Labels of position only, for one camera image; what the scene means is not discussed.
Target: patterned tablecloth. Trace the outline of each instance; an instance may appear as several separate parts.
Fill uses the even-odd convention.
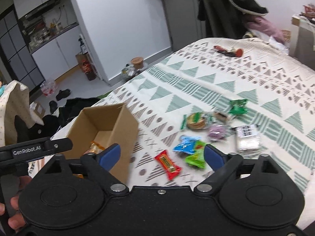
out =
[[[242,58],[227,57],[212,49],[243,48]],[[172,151],[182,134],[201,136],[206,130],[180,131],[184,114],[228,111],[229,101],[246,98],[249,113],[231,126],[259,125],[263,152],[288,173],[301,191],[311,178],[315,152],[315,72],[259,39],[199,40],[169,56],[113,91],[96,105],[124,102],[139,121],[139,137],[130,158],[129,187],[133,185],[190,185],[207,178],[212,169],[188,166]],[[72,124],[55,138],[65,137]],[[235,136],[214,144],[224,153],[234,152]],[[163,150],[181,166],[181,174],[169,181],[154,160]],[[41,167],[45,161],[37,162]]]

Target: black shoe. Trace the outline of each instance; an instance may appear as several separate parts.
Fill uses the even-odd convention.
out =
[[[49,102],[49,108],[50,108],[50,113],[53,114],[54,112],[56,112],[56,110],[58,109],[58,105],[56,101],[50,101]]]
[[[70,96],[71,94],[71,90],[66,89],[66,90],[60,90],[59,93],[56,96],[57,101],[60,101],[63,98],[67,98],[68,96]]]

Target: finger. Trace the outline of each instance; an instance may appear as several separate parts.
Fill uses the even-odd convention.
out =
[[[11,204],[12,208],[14,208],[15,210],[19,209],[18,201],[19,201],[19,195],[12,197],[10,200],[10,204]]]
[[[29,184],[29,182],[32,180],[30,176],[20,176],[20,184],[19,184],[19,190],[22,190],[26,187],[26,185]]]
[[[5,212],[5,205],[0,203],[0,216],[4,215]]]
[[[26,224],[21,213],[16,213],[13,217],[9,218],[7,223],[14,230],[17,230]]]

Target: red candy wrapper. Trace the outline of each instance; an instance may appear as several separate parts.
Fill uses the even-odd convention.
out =
[[[166,150],[164,150],[154,158],[159,163],[161,163],[162,167],[166,170],[166,174],[169,180],[172,180],[174,177],[179,175],[179,172],[181,171],[182,168],[174,164],[174,162],[167,155]]]

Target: metal screw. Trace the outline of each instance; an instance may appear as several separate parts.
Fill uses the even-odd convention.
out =
[[[197,190],[203,193],[210,192],[212,190],[212,186],[209,184],[200,184],[197,185]]]
[[[122,191],[124,191],[126,189],[126,186],[124,184],[113,184],[111,186],[111,190],[113,192],[117,192],[117,193],[120,193]]]
[[[166,191],[165,190],[157,190],[157,193],[158,194],[166,194]]]

